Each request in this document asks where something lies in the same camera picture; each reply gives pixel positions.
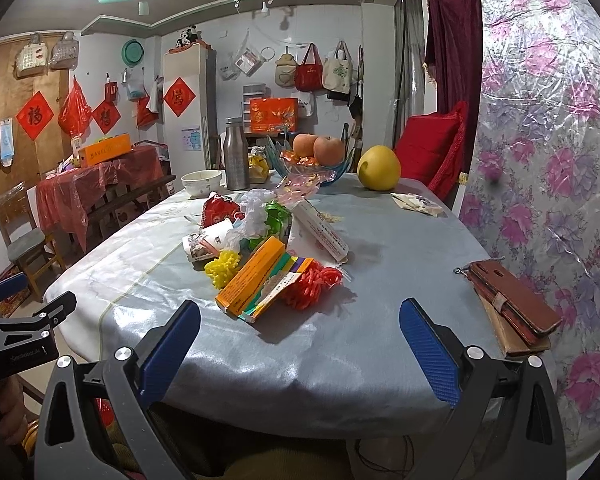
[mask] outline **yellow plastic flower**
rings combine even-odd
[[[220,257],[205,265],[205,274],[211,278],[215,288],[227,286],[238,273],[240,254],[235,251],[220,251]]]

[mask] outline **wooden chair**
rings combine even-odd
[[[8,226],[21,218],[29,218],[31,231],[12,242]],[[54,236],[51,234],[45,235],[36,225],[27,190],[22,183],[0,195],[0,232],[2,238],[4,238],[4,243],[7,245],[9,261],[25,273],[33,296],[36,301],[41,303],[42,293],[40,293],[36,278],[45,270],[50,269],[55,262],[58,263],[62,272],[66,270],[66,266],[58,253]],[[52,252],[45,249],[47,244],[49,244]],[[39,256],[44,258],[45,264],[38,270],[33,270],[30,265]]]

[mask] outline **person's hand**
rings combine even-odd
[[[16,376],[9,377],[0,390],[0,436],[7,446],[21,444],[27,434],[22,386]]]

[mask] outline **glass fruit bowl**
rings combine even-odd
[[[289,173],[297,174],[312,174],[320,173],[323,171],[334,171],[335,177],[329,182],[323,182],[321,186],[329,186],[336,182],[351,166],[353,160],[353,150],[349,149],[349,143],[347,142],[346,153],[344,161],[337,166],[302,166],[301,164],[290,164],[286,160],[280,158],[280,155],[284,151],[291,151],[291,146],[288,141],[284,140],[280,142],[271,140],[271,137],[267,136],[267,144],[265,146],[265,153],[267,155],[267,162],[273,167],[274,170],[285,178]]]

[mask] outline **red pillow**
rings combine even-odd
[[[458,179],[457,174],[451,176],[449,171],[451,170],[451,173],[455,171],[455,159],[464,139],[464,128],[460,126],[464,123],[465,107],[464,102],[459,102],[448,114],[434,112],[429,115],[409,117],[402,137],[394,149],[402,167],[401,177],[419,180],[427,187],[429,184],[434,184],[435,188],[440,186],[440,180],[443,179],[445,180],[443,194],[446,197],[450,190],[446,181],[449,178]],[[458,137],[462,138],[460,146],[458,146]],[[444,199],[435,189],[431,190],[439,198]]]

